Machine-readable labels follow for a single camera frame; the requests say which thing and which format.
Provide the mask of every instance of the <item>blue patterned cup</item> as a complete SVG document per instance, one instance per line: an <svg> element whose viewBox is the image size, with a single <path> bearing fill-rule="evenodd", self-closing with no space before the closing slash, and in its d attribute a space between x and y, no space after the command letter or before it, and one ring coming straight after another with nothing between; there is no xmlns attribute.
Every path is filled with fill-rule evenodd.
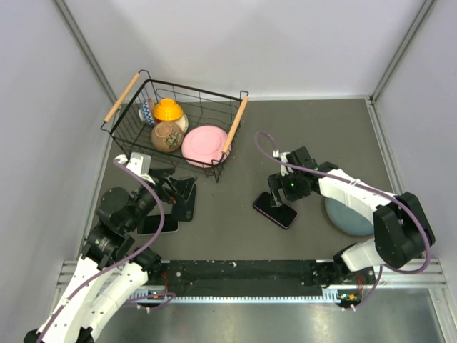
<svg viewBox="0 0 457 343"><path fill-rule="evenodd" d="M138 115L140 120L151 125L156 126L156 121L152 116L151 107L154 106L154 103L151 99L146 100L144 103L141 104L140 109L138 110Z"/></svg>

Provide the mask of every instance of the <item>metal frame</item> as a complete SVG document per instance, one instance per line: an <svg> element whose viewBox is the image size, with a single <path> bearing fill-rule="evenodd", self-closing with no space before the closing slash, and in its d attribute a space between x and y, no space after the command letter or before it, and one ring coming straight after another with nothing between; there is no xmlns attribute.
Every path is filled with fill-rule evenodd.
<svg viewBox="0 0 457 343"><path fill-rule="evenodd" d="M78 24L74 20L73 15L70 12L70 9L66 5L64 0L52 0L54 5L59 11L62 20L64 21L65 25L69 28L70 34L73 36L74 40L76 41L76 45L81 50L84 58L86 59L87 63L91 67L94 76L96 77L97 81L100 83L101 88L107 95L107 97L113 102L116 102L117 97L111 88L108 79L106 78L105 74L101 70L101 67L96 60L94 54L92 53L91 47L87 44L84 35L82 34L81 30L78 27Z"/></svg>
<svg viewBox="0 0 457 343"><path fill-rule="evenodd" d="M381 150L381 155L386 165L386 171L388 179L391 182L392 191L395 194L402 194L404 190L403 181L398 172L398 167L393 157L392 149L387 143L386 134L384 133L384 127L381 122L381 119L378 116L378 111L373 105L371 100L366 100L366 108L368 109L368 114L373 125L374 133L376 139L378 140L379 149Z"/></svg>
<svg viewBox="0 0 457 343"><path fill-rule="evenodd" d="M414 259L405 265L402 269L405 270L412 270L419 268L423 263L422 259ZM65 261L60 275L59 280L57 282L57 289L64 290L66 286L69 284L71 278L73 277L73 273L76 268L76 261ZM379 267L374 267L374 271L377 274L379 271ZM106 280L106 285L111 283L117 276L121 273L119 269L115 270L113 274ZM365 285L365 288L370 288L372 285ZM385 268L383 271L383 277L381 278L381 282L379 283L379 289L442 289L446 288L447 283L446 279L443 275L443 270L439 263L439 260L432 259L430 265L425 270L423 274L399 274L392 272L390 269ZM330 286L329 289L356 289L357 285L333 285Z"/></svg>
<svg viewBox="0 0 457 343"><path fill-rule="evenodd" d="M396 53L393 55L391 63L389 63L386 71L384 72L381 80L376 86L373 96L370 98L373 103L376 103L379 100L379 97L384 92L384 89L387 87L388 82L391 80L391 77L395 70L398 67L398 64L403 59L408 47L413 41L414 37L417 35L419 29L422 27L424 21L428 18L428 15L431 13L433 5L436 3L436 0L425 0L422 4L421 9L416 15L416 18L413 20L412 25L410 26L408 32L406 33L403 41L398 47Z"/></svg>
<svg viewBox="0 0 457 343"><path fill-rule="evenodd" d="M138 289L130 299L150 294L149 289ZM160 304L163 300L147 299L141 303ZM338 304L341 303L336 289L322 289L322 295L301 297L175 297L174 304Z"/></svg>
<svg viewBox="0 0 457 343"><path fill-rule="evenodd" d="M446 343L457 342L456 307L449 288L430 289L430 297Z"/></svg>

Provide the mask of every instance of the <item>basket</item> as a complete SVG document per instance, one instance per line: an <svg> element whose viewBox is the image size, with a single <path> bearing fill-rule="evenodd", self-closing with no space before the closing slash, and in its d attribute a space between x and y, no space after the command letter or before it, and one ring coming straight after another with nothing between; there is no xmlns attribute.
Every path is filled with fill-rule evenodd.
<svg viewBox="0 0 457 343"><path fill-rule="evenodd" d="M141 75L147 75L147 79L128 104L122 105ZM218 126L228 134L220 160L212 160L211 163L196 161L183 157L181 149L165 153L154 148L151 143L153 127L140 119L139 109L148 99L152 99L155 104L158 104L165 98L172 98L187 115L189 120L187 132L198 126L212 125ZM214 177L218 182L224 170L224 164L230 159L230 154L228 156L227 154L233 151L234 139L247 103L247 91L240 91L239 97L223 95L171 82L153 80L148 71L140 70L106 115L101 129L110 134L128 158L132 152L141 152L150 155L151 160L158 162L158 165L165 164L171 165L173 168L188 169L194 173ZM109 129L108 123L118 110L120 111L119 117Z"/></svg>

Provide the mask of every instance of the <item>phone screen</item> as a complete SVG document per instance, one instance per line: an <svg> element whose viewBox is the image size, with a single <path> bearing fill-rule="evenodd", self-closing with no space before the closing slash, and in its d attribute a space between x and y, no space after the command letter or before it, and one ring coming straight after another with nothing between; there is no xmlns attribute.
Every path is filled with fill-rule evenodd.
<svg viewBox="0 0 457 343"><path fill-rule="evenodd" d="M263 192L253 203L254 209L283 229L288 229L296 218L297 212L285 204L279 207L271 207L270 199L271 195L268 192Z"/></svg>
<svg viewBox="0 0 457 343"><path fill-rule="evenodd" d="M155 234L160 223L160 215L147 216L136 228L137 234ZM165 214L164 227L161 233L178 231L178 222L171 214Z"/></svg>

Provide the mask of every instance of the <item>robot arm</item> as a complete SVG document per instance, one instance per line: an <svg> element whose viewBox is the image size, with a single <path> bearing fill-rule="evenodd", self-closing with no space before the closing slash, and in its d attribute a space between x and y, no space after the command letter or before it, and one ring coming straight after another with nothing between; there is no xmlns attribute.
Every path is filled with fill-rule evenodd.
<svg viewBox="0 0 457 343"><path fill-rule="evenodd" d="M122 164L127 163L125 157L119 157ZM163 202L173 204L174 216L181 221L190 220L196 178L178 180L171 177L174 169L149 169L149 163L150 157L132 154L127 168L148 181ZM69 300L70 294L88 278L127 256L134 243L129 232L137 228L155 205L154 197L144 187L132 194L116 187L102 196L96 211L99 223L87 236L76 271L53 312L61 310L60 313L46 332L52 315L40 328L28 332L25 343L37 343L42 332L41 343L93 343L131 293L150 278L157 278L162 270L161 258L146 249L127 263L122 273L101 294L102 287L112 274L111 270L95 278Z"/></svg>
<svg viewBox="0 0 457 343"><path fill-rule="evenodd" d="M276 155L284 161L282 154L276 153ZM268 177L272 195L271 206L277 207L282 204L279 189L283 190L289 201L296 201L311 192L316 192L342 202L373 224L374 238L349 246L334 257L335 263L340 264L344 273L348 274L381 264L400 268L419 256L425 249L422 237L411 218L389 199L356 187L356 184L366 185L359 179L350 177L332 163L325 162L318 165L304 147L287 154L285 159L289 164L343 177L350 182L345 183L330 176L320 177L304 171L291 171L289 168L281 169L281 173ZM435 237L418 198L408 192L402 195L384 193L395 197L413 212L425 229L428 243L433 245Z"/></svg>

